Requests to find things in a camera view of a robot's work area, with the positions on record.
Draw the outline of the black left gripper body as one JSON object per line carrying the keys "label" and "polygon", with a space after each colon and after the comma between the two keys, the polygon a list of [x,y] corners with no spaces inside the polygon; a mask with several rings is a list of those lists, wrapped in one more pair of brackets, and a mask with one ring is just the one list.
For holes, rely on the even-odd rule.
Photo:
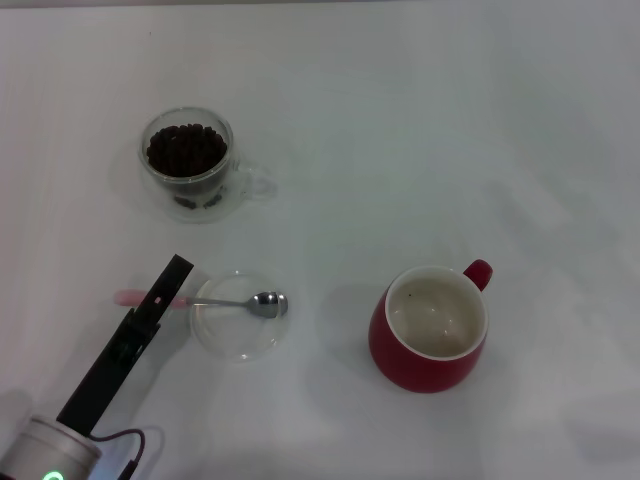
{"label": "black left gripper body", "polygon": [[89,437],[160,328],[161,314],[131,309],[56,417]]}

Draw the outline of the pink handled metal spoon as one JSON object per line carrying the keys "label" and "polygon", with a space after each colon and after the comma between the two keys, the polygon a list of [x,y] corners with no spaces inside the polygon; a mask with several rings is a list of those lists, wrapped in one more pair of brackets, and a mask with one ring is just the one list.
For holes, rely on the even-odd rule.
{"label": "pink handled metal spoon", "polygon": [[[114,294],[114,303],[120,306],[139,306],[147,292],[142,290],[120,290]],[[288,299],[278,292],[261,292],[246,301],[215,300],[196,297],[175,297],[171,302],[172,308],[188,307],[238,307],[245,309],[253,316],[272,319],[284,316],[288,312]]]}

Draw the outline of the red mug white inside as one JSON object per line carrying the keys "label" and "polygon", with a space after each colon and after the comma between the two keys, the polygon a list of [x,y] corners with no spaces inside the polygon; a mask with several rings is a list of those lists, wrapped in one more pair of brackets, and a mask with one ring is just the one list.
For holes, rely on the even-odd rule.
{"label": "red mug white inside", "polygon": [[418,393],[444,391],[464,380],[487,338],[482,291],[492,275],[481,259],[462,273],[418,266],[397,275],[369,325],[369,350],[381,373]]}

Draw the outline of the heap of coffee beans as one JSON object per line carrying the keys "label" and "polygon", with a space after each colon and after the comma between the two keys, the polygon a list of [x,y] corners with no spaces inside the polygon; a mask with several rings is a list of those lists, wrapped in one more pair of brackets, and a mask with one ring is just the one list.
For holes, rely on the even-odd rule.
{"label": "heap of coffee beans", "polygon": [[216,167],[226,155],[228,145],[212,127],[187,124],[165,127],[150,139],[146,155],[159,173],[187,178]]}

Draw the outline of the clear glass saucer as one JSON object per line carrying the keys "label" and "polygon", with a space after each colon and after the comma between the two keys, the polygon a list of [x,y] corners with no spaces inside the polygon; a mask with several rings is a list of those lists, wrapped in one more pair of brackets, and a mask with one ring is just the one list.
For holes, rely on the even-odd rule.
{"label": "clear glass saucer", "polygon": [[[235,270],[207,280],[195,297],[246,301],[261,292],[284,294],[277,283],[265,275]],[[245,362],[257,359],[281,343],[289,329],[289,316],[287,312],[284,316],[264,319],[238,307],[192,307],[190,324],[193,336],[212,355],[231,362]]]}

